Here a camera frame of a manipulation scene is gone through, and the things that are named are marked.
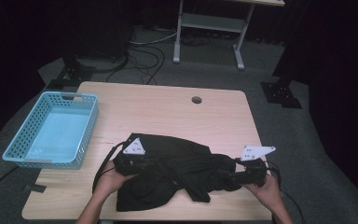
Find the black cloth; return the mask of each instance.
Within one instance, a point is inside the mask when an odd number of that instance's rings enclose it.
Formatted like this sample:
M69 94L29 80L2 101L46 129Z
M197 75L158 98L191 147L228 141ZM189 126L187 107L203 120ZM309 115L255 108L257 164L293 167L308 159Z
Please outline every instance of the black cloth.
M235 172L236 163L226 155L212 154L208 147L185 139L141 133L133 133L123 148L138 137L145 157L154 160L155 165L118 190L119 212L162 206L179 189L185 189L194 202L208 203L208 192L212 190L241 187L227 178L227 173Z

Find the plastic basket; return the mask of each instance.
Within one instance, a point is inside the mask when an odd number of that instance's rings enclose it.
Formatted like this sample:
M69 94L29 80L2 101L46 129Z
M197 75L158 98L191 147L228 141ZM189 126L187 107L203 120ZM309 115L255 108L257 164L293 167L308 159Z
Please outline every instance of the plastic basket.
M95 94L46 91L2 158L21 167L79 169L98 117Z

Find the gray carpet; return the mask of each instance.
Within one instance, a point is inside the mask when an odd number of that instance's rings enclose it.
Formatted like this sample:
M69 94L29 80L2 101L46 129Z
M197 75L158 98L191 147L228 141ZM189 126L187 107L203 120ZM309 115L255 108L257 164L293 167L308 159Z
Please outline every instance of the gray carpet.
M162 33L153 31L137 30L137 32L136 41L138 42L164 36ZM267 158L280 167L282 188L299 204L306 222L358 223L358 189L324 153L308 110L308 87L297 82L291 84L291 90L303 109L283 108L280 105L268 104L265 99L260 82L277 80L271 74L279 61L283 47L245 42L241 52L246 69L239 71L232 52L233 40L211 39L210 41L211 43L199 47L182 46L179 64L172 63L172 41L153 45L164 52L165 63L150 84L245 92L262 144L277 148ZM152 51L162 59L159 51L155 49L142 50ZM150 65L156 61L154 56L139 51L130 50L130 54L136 58L138 67ZM83 60L82 63L98 68L111 66L110 63L94 60ZM62 60L57 59L40 68L39 74L48 84L50 80L58 76L62 68ZM157 67L142 71L153 74L156 69ZM91 80L105 81L109 75L95 74ZM149 78L146 76L142 81L141 77L144 75L137 69L125 69L113 74L109 81L143 84ZM76 91L76 88L64 90ZM1 156L37 97L36 95L24 105L0 132L0 178L15 167L14 164L3 161ZM19 168L0 182L0 223L74 222L73 220L29 221L21 217L21 210L29 195L25 187L35 182L38 173L36 169ZM295 205L287 198L284 200L295 223L300 223L300 216Z

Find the table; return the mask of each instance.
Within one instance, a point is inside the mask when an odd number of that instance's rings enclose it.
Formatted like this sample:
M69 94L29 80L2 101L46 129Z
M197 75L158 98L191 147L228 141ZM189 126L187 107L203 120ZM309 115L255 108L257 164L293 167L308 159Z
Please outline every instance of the table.
M240 53L240 49L243 39L245 38L246 31L248 29L253 11L255 9L255 5L283 7L284 2L283 0L231 0L231 1L250 4L245 20L184 13L183 12L184 0L180 1L179 13L178 13L178 25L176 31L176 41L173 49L174 63L180 62L180 36L181 36L182 27L193 27L193 28L241 33L238 44L233 45L233 49L234 49L234 54L235 54L235 59L237 61L238 69L240 70L245 69L242 56Z
M261 146L242 91L83 82L78 92L97 94L100 108L82 167L43 169L36 184L47 188L43 193L31 192L22 211L26 219L77 219L91 196L92 181L104 157L131 133L184 138L231 158L239 157L245 145ZM247 189L213 191L210 196L210 203L194 203L182 189L159 208L117 212L114 193L106 200L101 219L270 219L270 212Z

